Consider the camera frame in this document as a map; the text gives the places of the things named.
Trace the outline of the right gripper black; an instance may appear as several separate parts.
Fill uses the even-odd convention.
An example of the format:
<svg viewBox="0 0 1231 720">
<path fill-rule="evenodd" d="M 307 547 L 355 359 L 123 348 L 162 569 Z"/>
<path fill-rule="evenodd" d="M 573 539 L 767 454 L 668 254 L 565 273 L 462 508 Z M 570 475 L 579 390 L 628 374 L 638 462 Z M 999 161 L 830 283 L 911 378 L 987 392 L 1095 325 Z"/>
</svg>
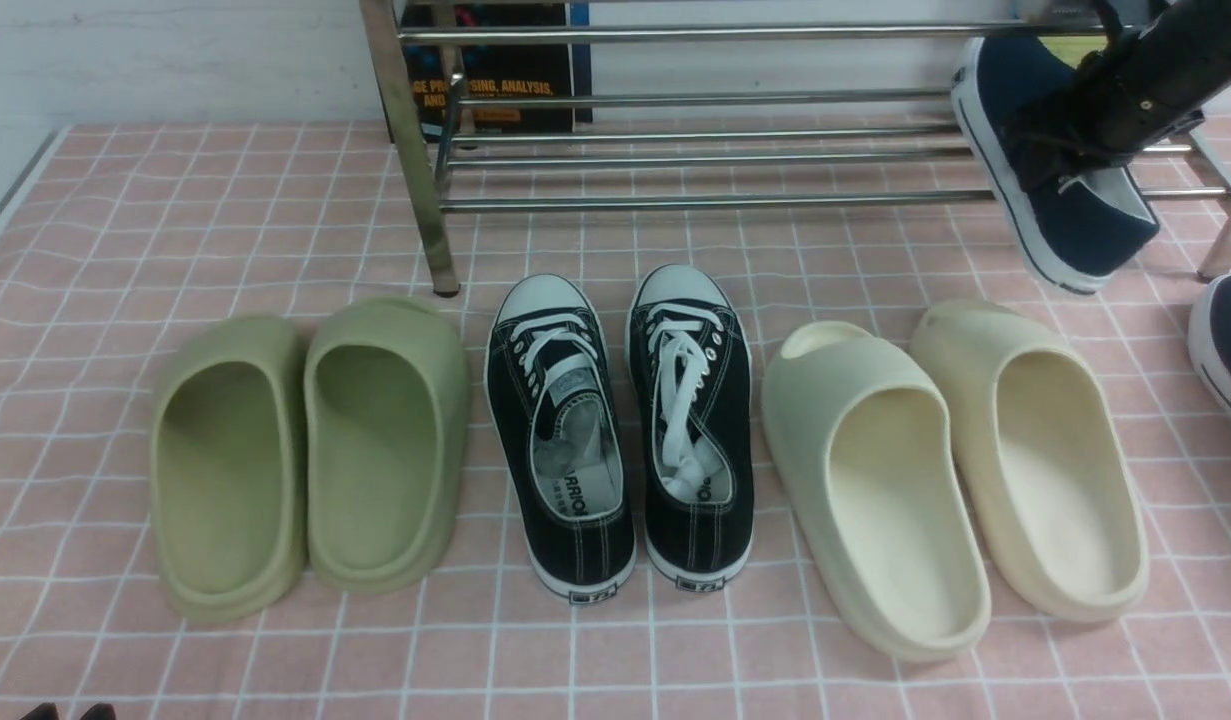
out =
<svg viewBox="0 0 1231 720">
<path fill-rule="evenodd" d="M 1107 46 L 1060 94 L 1067 170 L 1124 167 L 1231 86 L 1231 1 L 1096 1 Z"/>
</svg>

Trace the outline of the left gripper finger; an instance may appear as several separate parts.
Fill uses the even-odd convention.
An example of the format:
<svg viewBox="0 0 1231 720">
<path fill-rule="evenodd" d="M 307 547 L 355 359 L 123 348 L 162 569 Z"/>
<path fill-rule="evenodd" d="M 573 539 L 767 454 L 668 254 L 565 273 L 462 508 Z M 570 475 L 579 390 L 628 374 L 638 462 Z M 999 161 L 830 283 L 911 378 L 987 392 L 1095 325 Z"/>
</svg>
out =
<svg viewBox="0 0 1231 720">
<path fill-rule="evenodd" d="M 21 720 L 59 720 L 59 711 L 55 703 L 39 703 L 21 716 Z"/>
<path fill-rule="evenodd" d="M 79 718 L 80 720 L 116 720 L 116 710 L 111 703 L 95 703 Z"/>
</svg>

